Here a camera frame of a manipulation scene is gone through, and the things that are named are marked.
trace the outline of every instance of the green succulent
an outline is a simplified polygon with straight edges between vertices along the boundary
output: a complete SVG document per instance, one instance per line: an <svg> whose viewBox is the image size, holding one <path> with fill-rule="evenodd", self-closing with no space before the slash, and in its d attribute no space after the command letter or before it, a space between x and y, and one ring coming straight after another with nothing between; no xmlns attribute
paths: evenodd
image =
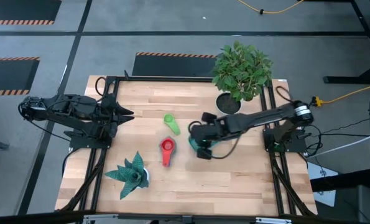
<svg viewBox="0 0 370 224"><path fill-rule="evenodd" d="M272 79L272 61L267 55L253 45L243 45L237 40L233 48L225 45L222 50L213 69L215 86L229 91L236 101L250 101L261 94L263 85Z"/></svg>
<svg viewBox="0 0 370 224"><path fill-rule="evenodd" d="M143 169L143 160L139 152L136 152L132 163L127 159L124 160L125 167L117 166L118 170L112 170L105 173L106 176L125 182L125 185L120 193L120 199L123 199L136 187L148 187L149 181L147 180L146 171Z"/></svg>

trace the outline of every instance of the white pot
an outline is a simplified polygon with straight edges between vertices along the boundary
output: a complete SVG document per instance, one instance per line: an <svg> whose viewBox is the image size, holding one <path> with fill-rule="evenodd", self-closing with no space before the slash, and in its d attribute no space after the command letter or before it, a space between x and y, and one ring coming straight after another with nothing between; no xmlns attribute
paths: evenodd
<svg viewBox="0 0 370 224"><path fill-rule="evenodd" d="M220 94L215 98L215 107L216 107L216 110L218 110L218 112L219 112L219 115L220 115L220 116L226 116L226 115L229 115L229 114L227 114L227 113L222 112L222 111L218 108L218 105L216 104L216 101L217 101L218 97L220 97L220 95L222 95L222 94L224 94L224 93L229 93L229 92L228 92L228 91L225 91L225 92L223 92L223 93L220 93ZM239 110L237 110L237 112L235 112L235 113L238 113L238 112L241 110L241 107L243 106L242 101L243 101L243 100L241 100L241 101L240 101L240 108L239 108Z"/></svg>
<svg viewBox="0 0 370 224"><path fill-rule="evenodd" d="M145 167L143 167L143 170L146 172L147 181L150 184L150 181L149 181L149 171L147 171L147 169Z"/></svg>

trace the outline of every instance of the potted plant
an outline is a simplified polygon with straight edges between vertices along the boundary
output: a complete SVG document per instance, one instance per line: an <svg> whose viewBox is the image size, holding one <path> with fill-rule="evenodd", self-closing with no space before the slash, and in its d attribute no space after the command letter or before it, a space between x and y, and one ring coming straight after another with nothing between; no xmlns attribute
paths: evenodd
<svg viewBox="0 0 370 224"><path fill-rule="evenodd" d="M127 159L124 160L125 167L117 166L118 170L112 170L105 173L106 176L125 182L120 193L120 199L123 199L136 188L149 186L149 172L143 166L143 160L139 152L136 152L132 163Z"/></svg>
<svg viewBox="0 0 370 224"><path fill-rule="evenodd" d="M216 107L223 114L237 113L241 100L251 101L271 80L272 61L253 45L243 45L237 40L233 48L225 45L215 62L212 82L223 91L216 98Z"/></svg>

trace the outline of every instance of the wooden tabletop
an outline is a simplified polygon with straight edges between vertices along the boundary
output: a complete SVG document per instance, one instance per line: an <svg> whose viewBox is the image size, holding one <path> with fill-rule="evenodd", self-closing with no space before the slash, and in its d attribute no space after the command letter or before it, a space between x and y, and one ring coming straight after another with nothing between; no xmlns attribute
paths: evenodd
<svg viewBox="0 0 370 224"><path fill-rule="evenodd" d="M95 91L98 76L90 76L85 95L99 98ZM274 86L288 88L285 80L273 80ZM100 82L99 91L104 83ZM126 198L119 195L124 183L103 176L97 212L155 213L194 215L278 215L269 155L262 140L263 127L243 134L235 151L223 160L196 157L188 143L187 126L200 120L203 112L217 114L215 98L219 91L212 83L127 82L119 83L118 102L132 110L135 119L118 127L108 150L104 173L123 166L139 151L150 174L149 188L136 189ZM269 107L269 95L266 93ZM277 106L286 103L276 95ZM261 111L261 100L244 102L242 113ZM164 124L163 116L172 113L180 127L176 136ZM162 165L159 143L167 136L177 143L171 166ZM220 142L213 148L216 156L225 155L233 141ZM317 212L305 161L296 153L287 153L292 187L307 207ZM65 206L84 181L89 149L80 149L68 160L56 209ZM90 208L93 185L88 191ZM288 203L282 187L285 211Z"/></svg>

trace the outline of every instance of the orange and black striped tape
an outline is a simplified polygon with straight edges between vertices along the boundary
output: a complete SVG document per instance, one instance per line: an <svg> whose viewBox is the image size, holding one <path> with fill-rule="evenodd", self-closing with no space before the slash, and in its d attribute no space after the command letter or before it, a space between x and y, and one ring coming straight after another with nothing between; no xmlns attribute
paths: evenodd
<svg viewBox="0 0 370 224"><path fill-rule="evenodd" d="M174 54L174 53L152 53L152 52L138 52L138 55L149 55L149 56L168 56L168 57L200 57L200 58L215 58L215 55L198 55L198 54Z"/></svg>
<svg viewBox="0 0 370 224"><path fill-rule="evenodd" d="M14 58L0 58L0 60L40 60L40 57L14 57Z"/></svg>
<svg viewBox="0 0 370 224"><path fill-rule="evenodd" d="M48 20L0 20L0 25L52 25Z"/></svg>
<svg viewBox="0 0 370 224"><path fill-rule="evenodd" d="M30 90L0 90L0 96L6 95L27 95Z"/></svg>

